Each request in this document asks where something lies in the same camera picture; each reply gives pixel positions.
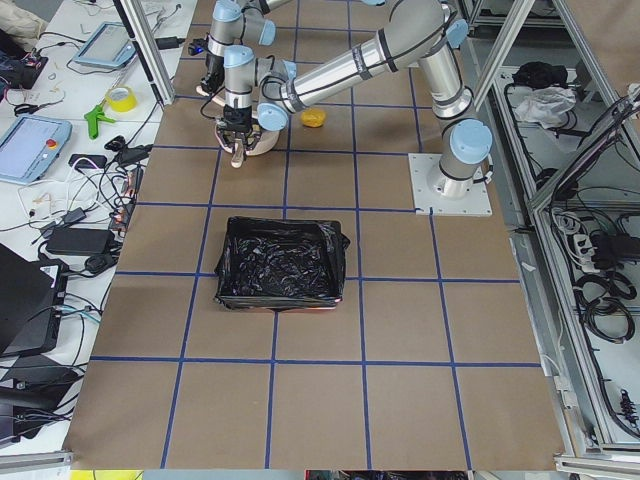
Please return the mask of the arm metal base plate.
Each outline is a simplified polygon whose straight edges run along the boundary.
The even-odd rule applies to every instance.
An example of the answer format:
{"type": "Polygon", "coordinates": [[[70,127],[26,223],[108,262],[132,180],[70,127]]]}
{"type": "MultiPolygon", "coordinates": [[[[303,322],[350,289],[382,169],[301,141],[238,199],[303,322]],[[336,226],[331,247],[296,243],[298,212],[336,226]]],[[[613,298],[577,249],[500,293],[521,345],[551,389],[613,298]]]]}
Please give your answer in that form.
{"type": "Polygon", "coordinates": [[[440,170],[441,154],[409,153],[414,211],[417,215],[489,217],[493,214],[484,172],[478,166],[467,180],[440,170]]]}

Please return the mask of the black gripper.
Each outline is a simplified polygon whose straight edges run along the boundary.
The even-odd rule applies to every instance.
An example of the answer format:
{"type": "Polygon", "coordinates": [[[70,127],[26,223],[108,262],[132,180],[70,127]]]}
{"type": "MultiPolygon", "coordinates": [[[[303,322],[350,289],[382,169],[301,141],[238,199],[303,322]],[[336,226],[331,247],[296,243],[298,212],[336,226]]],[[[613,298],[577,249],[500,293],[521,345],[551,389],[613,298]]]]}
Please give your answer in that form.
{"type": "Polygon", "coordinates": [[[217,130],[217,140],[225,152],[235,151],[235,133],[243,133],[243,145],[246,151],[256,151],[261,141],[260,127],[253,127],[252,108],[223,107],[221,129],[217,130]]]}
{"type": "Polygon", "coordinates": [[[205,60],[206,74],[201,79],[202,88],[220,88],[224,85],[224,57],[208,53],[205,60]]]}

